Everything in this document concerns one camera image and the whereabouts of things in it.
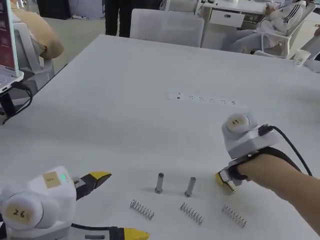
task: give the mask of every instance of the floor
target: floor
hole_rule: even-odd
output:
[[[69,63],[98,35],[105,34],[104,20],[59,20],[45,18],[52,29],[58,34],[64,45],[64,52],[53,60],[54,70],[58,72]]]

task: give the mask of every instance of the power strip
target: power strip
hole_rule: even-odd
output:
[[[222,97],[213,97],[213,96],[199,96],[194,94],[185,94],[182,92],[169,92],[167,94],[169,100],[181,101],[181,102],[191,102],[191,103],[200,103],[208,105],[222,105],[235,108],[246,108],[237,100],[225,99]]]

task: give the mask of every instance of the person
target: person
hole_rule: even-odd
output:
[[[23,22],[30,31],[32,44],[36,53],[44,59],[54,59],[64,51],[56,33],[49,24],[37,13],[17,8],[16,1],[11,0],[13,23]]]
[[[105,34],[116,36],[120,17],[119,37],[129,38],[131,29],[132,0],[105,0]]]
[[[296,1],[277,10],[267,5],[265,17],[258,23],[256,30],[238,30],[226,36],[222,50],[236,53],[251,53],[262,49],[260,33],[271,33],[285,36],[300,21],[307,2]],[[273,48],[279,43],[276,36],[263,36],[263,48]]]
[[[320,26],[317,30],[315,30],[314,36],[320,38]],[[320,54],[318,54],[318,56],[316,56],[314,60],[320,61]]]
[[[273,155],[261,154],[237,166],[241,175],[288,201],[320,236],[320,179],[305,175]]]

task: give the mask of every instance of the metal pin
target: metal pin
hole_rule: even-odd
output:
[[[164,174],[162,172],[159,173],[158,175],[158,182],[156,183],[156,187],[154,189],[154,191],[157,194],[162,193],[163,189],[162,189],[162,184],[164,183]]]
[[[190,178],[189,185],[188,185],[186,191],[184,192],[184,195],[187,198],[192,196],[192,190],[194,189],[195,183],[196,183],[196,178],[193,176]]]

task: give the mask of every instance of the metal spring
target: metal spring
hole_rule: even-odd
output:
[[[229,218],[231,218],[234,222],[236,222],[241,228],[244,228],[247,224],[247,221],[242,216],[233,211],[228,205],[223,206],[222,212]]]
[[[180,210],[185,212],[185,214],[187,214],[191,219],[193,219],[199,225],[201,225],[201,223],[204,221],[204,218],[185,202],[181,205]]]
[[[147,219],[151,220],[155,215],[155,212],[151,211],[150,209],[146,208],[144,205],[139,203],[136,200],[132,200],[130,203],[130,208],[136,210],[141,215],[145,216]]]

